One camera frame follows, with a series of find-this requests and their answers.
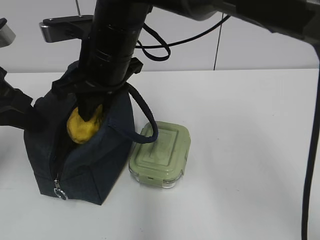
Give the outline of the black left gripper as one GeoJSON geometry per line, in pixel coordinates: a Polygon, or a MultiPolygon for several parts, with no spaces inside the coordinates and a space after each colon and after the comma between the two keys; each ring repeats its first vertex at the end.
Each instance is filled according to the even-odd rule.
{"type": "Polygon", "coordinates": [[[47,127],[46,118],[31,105],[33,99],[20,89],[12,87],[5,77],[7,71],[0,68],[0,125],[41,132],[47,127]]]}

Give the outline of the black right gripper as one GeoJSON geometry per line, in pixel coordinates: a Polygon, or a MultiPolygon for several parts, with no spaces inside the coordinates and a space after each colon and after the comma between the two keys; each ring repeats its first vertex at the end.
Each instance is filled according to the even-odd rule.
{"type": "Polygon", "coordinates": [[[76,94],[78,114],[88,122],[97,107],[103,102],[100,93],[114,92],[120,89],[133,74],[141,72],[143,63],[133,57],[123,77],[111,83],[107,74],[89,72],[79,67],[79,62],[70,64],[62,77],[52,83],[51,92],[58,97],[76,94]]]}

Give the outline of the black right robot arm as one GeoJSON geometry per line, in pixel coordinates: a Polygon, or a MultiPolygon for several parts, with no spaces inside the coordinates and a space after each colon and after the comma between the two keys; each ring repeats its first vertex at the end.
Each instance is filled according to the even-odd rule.
{"type": "Polygon", "coordinates": [[[73,25],[70,35],[82,40],[76,67],[52,84],[60,98],[75,94],[80,116],[88,121],[108,94],[122,88],[143,65],[133,56],[142,48],[139,36],[147,31],[161,47],[169,45],[145,23],[157,7],[203,21],[215,12],[225,13],[272,33],[286,35],[320,50],[320,3],[317,0],[99,0],[89,31],[73,25]]]}

